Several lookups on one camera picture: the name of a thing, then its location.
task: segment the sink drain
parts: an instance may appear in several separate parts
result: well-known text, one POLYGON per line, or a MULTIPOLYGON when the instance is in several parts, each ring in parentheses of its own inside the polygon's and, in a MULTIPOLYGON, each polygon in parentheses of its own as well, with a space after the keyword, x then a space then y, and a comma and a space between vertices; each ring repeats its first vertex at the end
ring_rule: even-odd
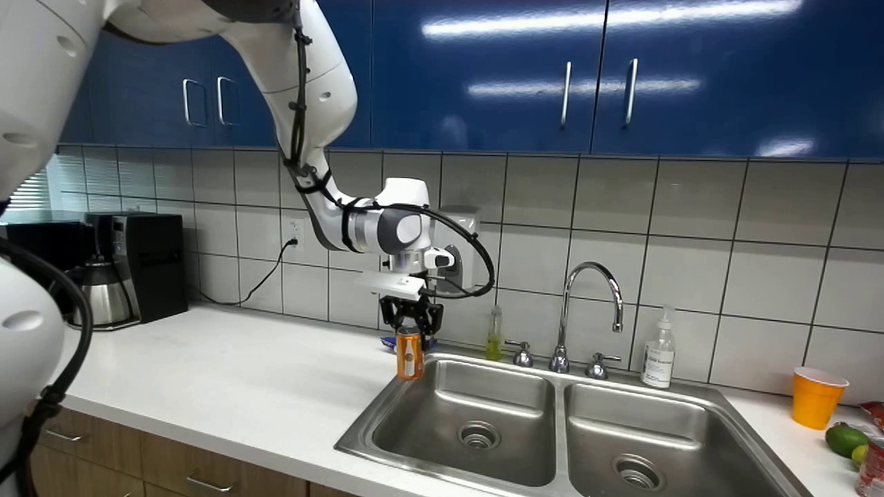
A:
POLYGON ((637 453, 620 453, 612 459, 612 469, 624 482, 640 487, 645 492, 662 488, 662 473, 637 453))
POLYGON ((464 422, 457 438, 468 449, 493 449, 499 444, 497 429, 483 420, 464 422))

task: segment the countertop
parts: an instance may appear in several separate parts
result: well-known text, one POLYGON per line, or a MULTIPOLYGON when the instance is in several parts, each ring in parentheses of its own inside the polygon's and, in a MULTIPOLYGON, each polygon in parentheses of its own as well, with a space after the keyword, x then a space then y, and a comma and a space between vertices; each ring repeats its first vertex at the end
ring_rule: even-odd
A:
MULTIPOLYGON (((351 495, 483 495, 334 449, 391 373, 374 335, 193 306, 97 335, 65 405, 351 495)), ((855 473, 790 420, 785 397, 722 394, 812 495, 855 495, 855 473)))

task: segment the white tile wall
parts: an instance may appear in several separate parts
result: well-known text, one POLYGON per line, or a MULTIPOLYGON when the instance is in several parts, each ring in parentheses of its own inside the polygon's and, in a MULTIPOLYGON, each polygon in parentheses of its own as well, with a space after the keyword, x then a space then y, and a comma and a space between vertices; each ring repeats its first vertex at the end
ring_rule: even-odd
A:
MULTIPOLYGON (((439 152, 327 152, 327 163, 345 194, 372 197, 385 173, 402 173, 423 176, 441 206, 477 209, 499 290, 449 302, 441 342, 481 351, 499 304, 503 335, 548 357, 562 274, 597 259, 624 286, 627 329, 604 329, 608 290, 599 275, 579 275, 572 362, 604 351, 640 369, 659 306, 675 306, 675 379, 786 391, 790 369, 805 362, 847 375, 855 401, 880 397, 874 165, 439 152)), ((318 242, 275 148, 61 148, 50 190, 51 206, 178 212, 186 275, 220 302, 239 299, 294 234, 300 245, 251 306, 380 326, 377 299, 359 282, 377 256, 318 242)))

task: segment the bottle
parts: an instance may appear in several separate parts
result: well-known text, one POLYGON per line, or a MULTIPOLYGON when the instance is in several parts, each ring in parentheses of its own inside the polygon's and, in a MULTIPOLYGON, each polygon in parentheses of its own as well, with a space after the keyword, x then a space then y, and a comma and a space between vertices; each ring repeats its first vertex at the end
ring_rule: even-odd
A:
POLYGON ((423 342, 410 318, 394 335, 394 375, 401 382, 417 382, 423 375, 423 342))
POLYGON ((653 337, 645 342, 642 375, 640 382, 648 386, 664 390, 671 383, 674 368, 674 335, 671 335, 671 313, 662 310, 653 337))
POLYGON ((503 358, 503 314, 499 306, 490 310, 490 329, 486 335, 486 358, 499 362, 503 358))

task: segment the double sink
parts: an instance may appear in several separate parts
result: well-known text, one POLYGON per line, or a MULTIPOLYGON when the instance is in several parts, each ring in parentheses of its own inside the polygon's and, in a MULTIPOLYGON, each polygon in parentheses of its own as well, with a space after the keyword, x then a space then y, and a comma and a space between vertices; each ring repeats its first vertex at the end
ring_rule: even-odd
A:
POLYGON ((713 390, 645 390, 436 354, 336 449, 490 495, 809 495, 713 390))

